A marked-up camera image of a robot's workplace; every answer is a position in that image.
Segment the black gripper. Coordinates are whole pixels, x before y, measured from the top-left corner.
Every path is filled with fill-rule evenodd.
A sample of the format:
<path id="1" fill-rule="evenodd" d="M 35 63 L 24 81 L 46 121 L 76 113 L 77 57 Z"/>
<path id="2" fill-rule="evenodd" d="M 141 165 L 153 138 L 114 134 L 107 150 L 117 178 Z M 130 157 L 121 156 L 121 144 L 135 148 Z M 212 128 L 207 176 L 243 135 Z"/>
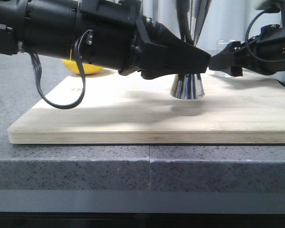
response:
<path id="1" fill-rule="evenodd" d="M 83 0 L 80 46 L 84 63 L 118 70 L 126 76 L 141 71 L 143 79 L 182 73 L 204 73 L 210 54 L 176 37 L 163 24 L 146 24 L 139 0 Z"/>
<path id="2" fill-rule="evenodd" d="M 242 68 L 263 75 L 285 71 L 285 27 L 264 26 L 248 44 L 250 50 L 240 41 L 217 41 L 217 54 L 211 57 L 209 70 L 218 76 L 242 76 Z"/>

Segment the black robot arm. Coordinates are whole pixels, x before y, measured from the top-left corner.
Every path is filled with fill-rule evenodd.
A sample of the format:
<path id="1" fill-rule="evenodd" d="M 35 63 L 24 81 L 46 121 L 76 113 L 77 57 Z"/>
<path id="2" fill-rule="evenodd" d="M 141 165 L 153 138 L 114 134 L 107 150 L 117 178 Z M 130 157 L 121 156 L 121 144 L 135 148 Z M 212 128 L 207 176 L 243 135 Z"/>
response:
<path id="1" fill-rule="evenodd" d="M 0 0 L 0 54 L 18 53 L 18 43 L 40 55 L 73 56 L 75 41 L 87 30 L 82 61 L 144 79 L 203 73 L 210 55 L 147 19 L 141 2 L 122 0 Z"/>
<path id="2" fill-rule="evenodd" d="M 209 69 L 242 76 L 243 69 L 270 76 L 285 71 L 285 0 L 261 0 L 255 6 L 258 13 L 250 22 L 244 42 L 229 43 L 211 57 Z M 255 21 L 265 13 L 280 13 L 281 24 L 269 24 L 260 34 L 250 37 Z"/>

